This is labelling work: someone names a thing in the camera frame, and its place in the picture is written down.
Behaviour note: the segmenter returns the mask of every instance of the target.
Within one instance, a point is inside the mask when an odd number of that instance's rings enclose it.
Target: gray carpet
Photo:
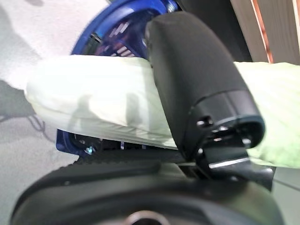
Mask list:
[[[0,225],[31,183],[77,159],[55,149],[22,89],[41,59],[68,55],[106,0],[0,0]]]

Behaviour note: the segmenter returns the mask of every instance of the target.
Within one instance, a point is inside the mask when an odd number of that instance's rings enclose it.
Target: wooden panel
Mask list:
[[[300,65],[296,0],[257,0],[274,62]]]
[[[252,0],[231,0],[253,62],[269,62]]]

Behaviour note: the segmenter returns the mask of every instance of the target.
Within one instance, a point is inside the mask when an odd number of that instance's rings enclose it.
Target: screw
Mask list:
[[[85,144],[85,140],[79,140],[81,144]]]
[[[95,152],[95,149],[92,146],[90,146],[90,147],[86,148],[84,150],[84,152],[88,155],[92,155]]]
[[[198,154],[201,155],[203,153],[203,149],[199,148]]]
[[[250,148],[250,146],[251,146],[251,140],[250,139],[248,139],[248,138],[243,138],[242,139],[242,142],[243,142],[243,144],[245,145],[245,148]]]
[[[172,13],[176,10],[175,6],[172,3],[169,3],[167,6],[168,13]]]
[[[197,121],[197,126],[199,128],[206,128],[214,124],[210,116],[204,116],[199,121]]]

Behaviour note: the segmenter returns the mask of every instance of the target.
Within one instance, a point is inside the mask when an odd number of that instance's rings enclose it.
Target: round hole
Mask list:
[[[170,223],[159,213],[143,210],[127,217],[125,225],[170,225]]]

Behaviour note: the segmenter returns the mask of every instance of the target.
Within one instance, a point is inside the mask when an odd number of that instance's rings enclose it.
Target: floor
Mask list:
[[[39,60],[68,55],[106,0],[0,0],[0,224],[36,179],[72,163],[54,147],[55,129],[26,102],[22,89]],[[287,225],[300,224],[300,171],[278,168],[273,194]]]

